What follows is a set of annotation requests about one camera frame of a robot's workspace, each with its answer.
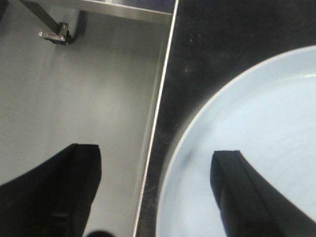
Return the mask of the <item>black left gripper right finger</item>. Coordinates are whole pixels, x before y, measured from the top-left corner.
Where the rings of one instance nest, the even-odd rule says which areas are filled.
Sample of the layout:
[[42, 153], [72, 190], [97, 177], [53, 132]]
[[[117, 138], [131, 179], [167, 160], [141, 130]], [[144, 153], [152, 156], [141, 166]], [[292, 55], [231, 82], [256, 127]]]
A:
[[215, 151], [210, 185], [228, 237], [314, 237], [316, 223], [265, 180], [240, 151]]

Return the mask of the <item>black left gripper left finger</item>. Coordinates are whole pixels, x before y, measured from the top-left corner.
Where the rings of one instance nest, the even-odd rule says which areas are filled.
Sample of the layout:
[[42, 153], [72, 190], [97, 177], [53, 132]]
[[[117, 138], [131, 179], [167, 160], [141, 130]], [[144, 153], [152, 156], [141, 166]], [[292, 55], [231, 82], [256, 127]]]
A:
[[2, 237], [81, 237], [102, 176], [99, 146], [71, 144], [0, 186]]

